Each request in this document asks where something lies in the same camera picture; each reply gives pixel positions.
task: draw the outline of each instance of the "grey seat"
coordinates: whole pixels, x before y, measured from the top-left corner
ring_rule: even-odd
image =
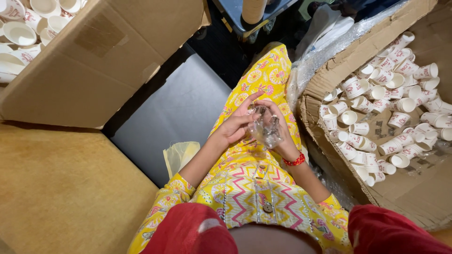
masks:
[[[158,187],[169,180],[163,149],[203,145],[231,89],[184,45],[105,124],[104,134]]]

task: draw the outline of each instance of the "yellow sleeve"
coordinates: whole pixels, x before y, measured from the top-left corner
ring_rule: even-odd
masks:
[[[176,174],[156,195],[152,209],[149,211],[140,229],[138,229],[128,254],[140,253],[151,239],[157,226],[165,218],[168,210],[180,203],[188,202],[196,191],[185,179]]]
[[[342,228],[345,231],[348,230],[348,211],[342,208],[333,194],[325,201],[318,203],[317,206],[324,214],[333,219],[331,223],[334,226]]]

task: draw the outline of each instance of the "yellow floral dress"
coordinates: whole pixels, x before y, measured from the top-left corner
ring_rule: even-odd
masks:
[[[284,114],[292,139],[307,159],[293,113],[284,99],[291,62],[283,44],[273,42],[240,79],[229,95],[212,132],[223,123],[248,95],[265,92],[260,99],[272,100]],[[283,168],[280,156],[251,136],[230,145],[197,189],[179,174],[158,191],[154,206],[138,230],[128,253],[141,252],[168,210],[182,202],[211,207],[228,228],[256,222],[280,225],[304,232],[316,239],[324,253],[350,251],[347,235],[348,213],[331,195],[315,204]]]

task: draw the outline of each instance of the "button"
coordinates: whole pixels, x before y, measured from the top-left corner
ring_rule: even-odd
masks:
[[[268,201],[265,201],[265,204],[262,206],[264,209],[264,212],[266,213],[272,213],[273,212],[273,207],[272,204]]]

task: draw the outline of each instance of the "red wristband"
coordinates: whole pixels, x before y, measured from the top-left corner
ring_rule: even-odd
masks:
[[[300,165],[301,163],[305,162],[306,159],[305,159],[305,155],[302,152],[300,152],[300,156],[295,161],[290,162],[290,161],[285,160],[284,158],[282,160],[284,161],[284,163],[287,166],[296,166],[296,165]]]

